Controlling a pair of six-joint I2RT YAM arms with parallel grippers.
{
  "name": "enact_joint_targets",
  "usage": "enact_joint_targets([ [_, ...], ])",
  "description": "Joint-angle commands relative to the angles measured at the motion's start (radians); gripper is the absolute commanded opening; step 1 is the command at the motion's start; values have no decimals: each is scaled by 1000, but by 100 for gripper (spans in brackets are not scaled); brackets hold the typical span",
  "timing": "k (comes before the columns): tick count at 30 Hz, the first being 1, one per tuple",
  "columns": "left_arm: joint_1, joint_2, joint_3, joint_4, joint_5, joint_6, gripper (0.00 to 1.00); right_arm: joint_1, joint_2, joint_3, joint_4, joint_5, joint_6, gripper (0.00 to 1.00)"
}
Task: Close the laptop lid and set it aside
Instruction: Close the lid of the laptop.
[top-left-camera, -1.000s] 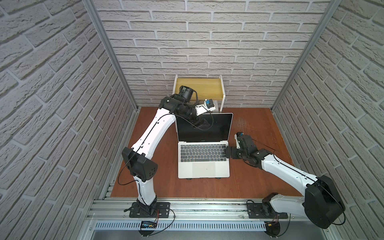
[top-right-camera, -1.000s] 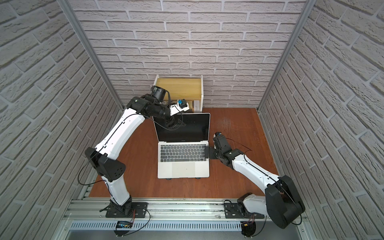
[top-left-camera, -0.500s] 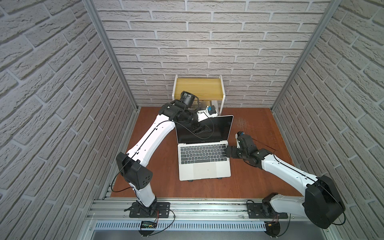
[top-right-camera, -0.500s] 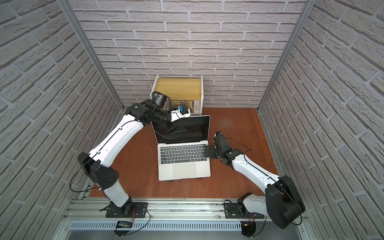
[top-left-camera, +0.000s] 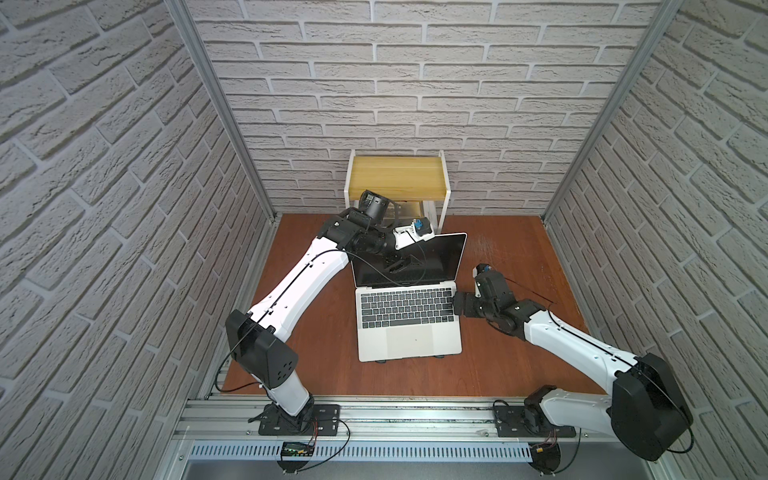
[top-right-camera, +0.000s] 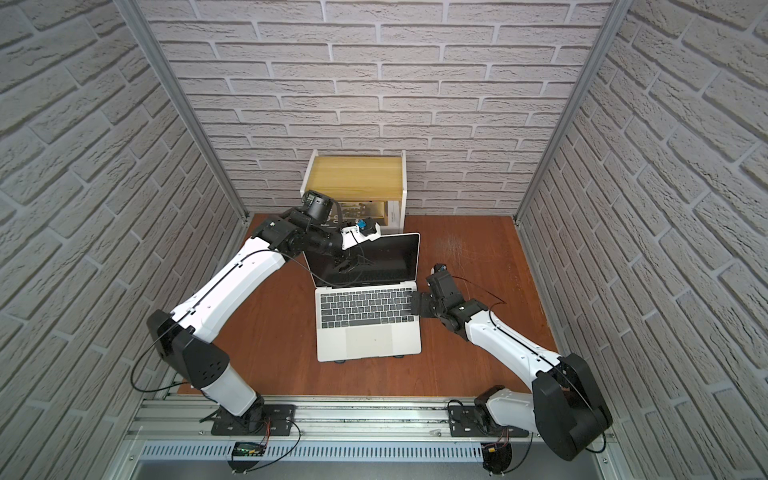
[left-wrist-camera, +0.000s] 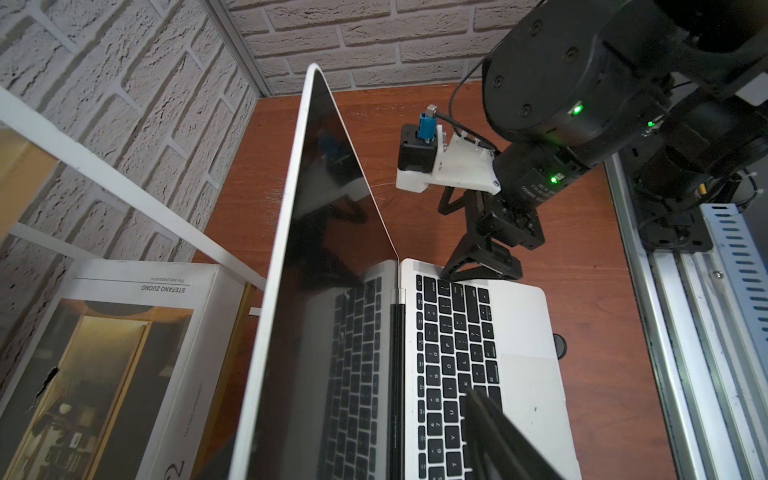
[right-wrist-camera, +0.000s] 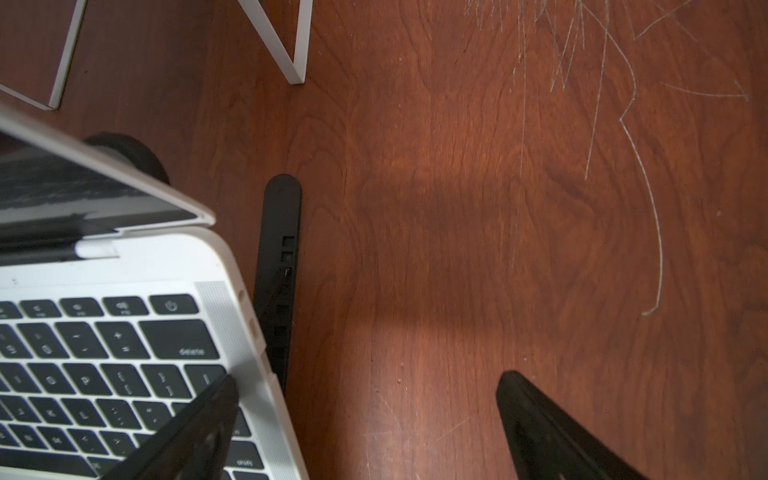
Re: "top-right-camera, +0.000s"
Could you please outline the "silver laptop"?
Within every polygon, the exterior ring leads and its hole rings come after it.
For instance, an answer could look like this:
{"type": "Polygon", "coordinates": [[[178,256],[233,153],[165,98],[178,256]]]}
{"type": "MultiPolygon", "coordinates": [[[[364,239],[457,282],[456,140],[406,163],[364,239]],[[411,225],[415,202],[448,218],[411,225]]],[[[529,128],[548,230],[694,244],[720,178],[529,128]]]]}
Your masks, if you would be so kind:
{"type": "Polygon", "coordinates": [[[330,256],[304,254],[315,286],[320,362],[421,352],[419,317],[411,313],[420,243],[418,233],[366,241],[351,249],[357,265],[345,272],[330,256]]]}

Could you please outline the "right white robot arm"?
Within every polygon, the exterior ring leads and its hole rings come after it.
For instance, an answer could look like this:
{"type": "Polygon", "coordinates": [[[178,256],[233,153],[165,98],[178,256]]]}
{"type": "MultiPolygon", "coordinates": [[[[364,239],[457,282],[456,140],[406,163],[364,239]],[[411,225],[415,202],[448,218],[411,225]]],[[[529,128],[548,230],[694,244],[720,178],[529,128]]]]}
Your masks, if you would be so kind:
{"type": "Polygon", "coordinates": [[[582,357],[548,350],[506,325],[491,307],[464,298],[444,264],[435,265],[426,282],[428,290],[411,300],[412,311],[440,320],[449,331],[488,352],[530,390],[522,394],[494,387],[477,397],[492,426],[537,434],[568,461],[612,427],[612,413],[582,357]]]}

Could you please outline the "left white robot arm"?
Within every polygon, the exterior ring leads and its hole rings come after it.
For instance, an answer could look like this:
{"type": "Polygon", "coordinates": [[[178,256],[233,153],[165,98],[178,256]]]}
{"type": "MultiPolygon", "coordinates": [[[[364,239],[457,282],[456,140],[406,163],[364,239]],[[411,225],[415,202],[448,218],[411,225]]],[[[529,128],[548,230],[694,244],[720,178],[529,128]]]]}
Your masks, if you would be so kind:
{"type": "Polygon", "coordinates": [[[362,244],[380,238],[381,228],[372,218],[330,224],[337,205],[319,192],[305,193],[299,206],[267,217],[191,297],[171,312],[157,310],[148,317],[152,346],[160,358],[217,404],[213,434],[258,435],[271,429],[263,398],[214,343],[235,310],[270,275],[302,253],[324,255],[338,268],[353,268],[363,257],[362,244]]]}

